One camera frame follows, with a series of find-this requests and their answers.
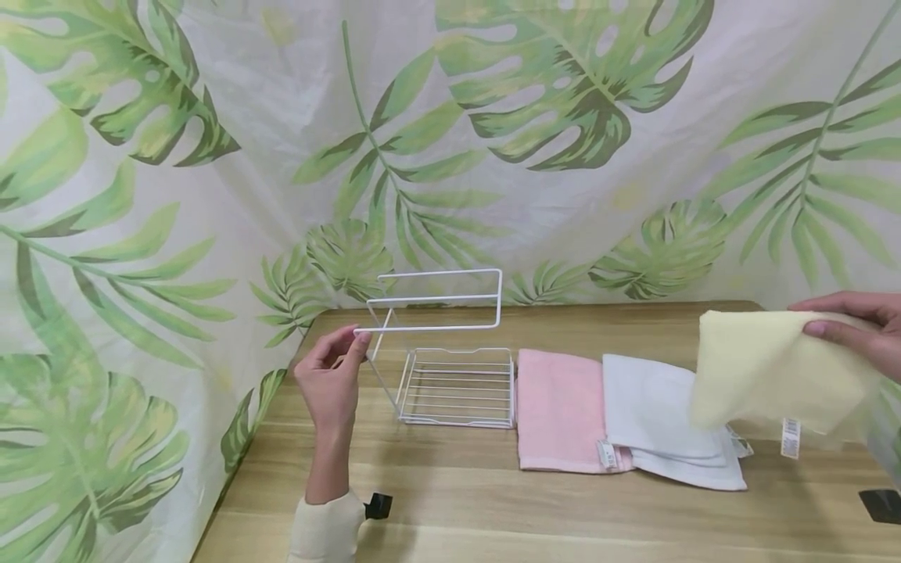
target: white curtain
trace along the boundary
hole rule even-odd
[[[5,0],[0,558],[189,560],[305,329],[379,274],[901,290],[899,6]],[[901,482],[897,386],[874,415]]]

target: wooden table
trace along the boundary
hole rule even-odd
[[[599,358],[605,352],[694,368],[697,317],[749,303],[628,304],[504,310],[500,328],[415,336],[414,345],[535,348]],[[410,312],[405,312],[405,321]],[[474,310],[420,310],[417,323],[484,318]],[[365,312],[319,317],[298,355]],[[386,338],[380,360],[399,362]],[[391,366],[380,371],[391,371]],[[865,449],[803,450],[753,440],[742,461],[749,491],[683,486],[641,471],[618,476],[523,472],[515,431],[406,426],[368,368],[351,452],[351,485],[395,498],[367,522],[358,561],[415,563],[888,563],[901,561],[901,529],[873,522],[858,491],[889,487]],[[755,438],[752,428],[742,428]],[[313,428],[287,378],[198,550],[195,563],[282,563],[303,494]]]

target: hand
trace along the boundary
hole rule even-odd
[[[357,412],[359,365],[366,359],[371,332],[354,336],[357,325],[320,338],[294,367],[317,434],[349,433]]]
[[[812,321],[804,327],[804,333],[854,350],[883,375],[901,383],[901,294],[842,291],[788,308],[845,313],[875,323],[879,332],[862,331],[844,322]]]

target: towel tag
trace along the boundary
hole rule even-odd
[[[607,440],[597,441],[597,455],[601,457],[601,463],[607,469],[616,467],[616,450],[614,445]]]
[[[739,459],[749,458],[754,455],[754,448],[751,447],[747,440],[739,436],[738,432],[732,429],[732,426],[726,424],[726,430],[729,431],[729,435],[732,436],[735,453],[738,454]]]
[[[790,418],[782,419],[782,455],[798,459],[801,454],[801,423]]]

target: wire rack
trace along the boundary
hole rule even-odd
[[[406,358],[396,392],[392,393],[379,369],[379,352],[386,334],[437,331],[483,331],[501,322],[501,292],[504,274],[497,268],[387,274],[378,280],[386,286],[405,279],[438,277],[447,281],[466,277],[489,283],[490,293],[440,293],[439,295],[403,295],[369,299],[366,306],[375,322],[374,327],[360,328],[378,334],[369,353],[369,364],[376,374],[397,419],[407,424],[435,424],[440,426],[470,426],[480,428],[513,428],[514,361],[508,348],[480,347],[473,350],[452,350],[443,347],[413,347],[402,338]],[[494,308],[493,319],[470,324],[403,325],[397,309],[424,304],[485,304]],[[385,311],[384,321],[378,311]]]

